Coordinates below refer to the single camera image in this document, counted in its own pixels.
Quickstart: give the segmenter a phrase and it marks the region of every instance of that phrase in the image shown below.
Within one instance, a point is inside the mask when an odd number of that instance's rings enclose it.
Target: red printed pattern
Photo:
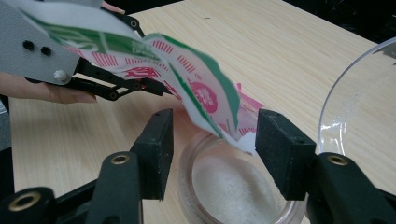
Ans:
[[[248,132],[253,132],[253,133],[255,133],[255,132],[256,132],[256,128],[241,128],[241,129],[239,129],[239,132],[240,132],[242,135],[245,135],[245,134],[248,133]]]
[[[168,53],[168,54],[171,54],[172,50],[173,50],[173,48],[170,45],[163,43],[162,41],[158,41],[158,40],[154,41],[153,46],[156,49],[160,49],[161,51]]]
[[[126,71],[126,77],[160,77],[161,75],[152,67],[136,67]]]
[[[195,70],[195,67],[182,55],[178,56],[177,61],[180,62],[181,65],[183,65],[187,72],[191,73]]]
[[[93,52],[92,56],[96,60],[97,64],[101,67],[119,65],[117,63],[116,57],[113,55],[108,55],[108,54],[99,53],[99,52]]]
[[[84,55],[82,54],[81,50],[73,47],[65,47],[65,48],[73,53],[76,53],[79,57],[84,58]]]
[[[142,63],[143,60],[125,58],[125,62],[126,62],[126,64],[134,64],[134,63]]]

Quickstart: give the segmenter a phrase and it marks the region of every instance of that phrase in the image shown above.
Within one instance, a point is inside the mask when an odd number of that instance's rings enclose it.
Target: finger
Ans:
[[[106,9],[108,9],[110,11],[113,11],[113,12],[118,12],[118,13],[120,13],[122,15],[125,14],[125,10],[123,10],[123,9],[121,9],[119,7],[114,7],[114,6],[110,5],[109,3],[107,3],[106,1],[102,2],[102,7],[106,8]]]
[[[96,98],[85,91],[72,90],[60,86],[43,83],[48,89],[47,101],[59,104],[73,104],[73,103],[96,103]]]

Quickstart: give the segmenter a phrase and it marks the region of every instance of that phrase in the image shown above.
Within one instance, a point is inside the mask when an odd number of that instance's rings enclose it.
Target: black clamp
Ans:
[[[142,199],[163,200],[174,153],[172,109],[155,113],[130,151],[108,156],[96,180],[56,198],[24,189],[0,202],[0,223],[143,223]]]
[[[375,188],[358,165],[316,144],[283,115],[260,110],[256,151],[288,201],[304,200],[311,223],[396,223],[396,198]]]

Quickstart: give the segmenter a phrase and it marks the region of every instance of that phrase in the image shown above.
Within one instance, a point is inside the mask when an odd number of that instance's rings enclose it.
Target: clear plastic bowl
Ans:
[[[306,206],[283,199],[259,156],[205,132],[181,155],[178,194],[190,223],[301,223]]]
[[[337,79],[323,106],[319,152],[358,165],[378,188],[396,193],[396,37],[370,49]]]

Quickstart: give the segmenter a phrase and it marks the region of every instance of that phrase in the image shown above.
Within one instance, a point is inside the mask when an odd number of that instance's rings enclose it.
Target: brass screw hole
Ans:
[[[135,28],[137,26],[137,22],[136,21],[131,21],[131,26]]]
[[[8,206],[9,211],[19,212],[26,208],[30,208],[40,201],[41,194],[37,191],[27,192],[14,199]]]
[[[347,165],[348,164],[346,159],[339,157],[339,156],[329,156],[327,159],[336,165]]]
[[[128,155],[119,155],[119,156],[115,156],[113,159],[111,159],[111,163],[113,163],[115,165],[121,165],[121,164],[124,164],[125,162],[127,162],[128,160],[129,160]]]

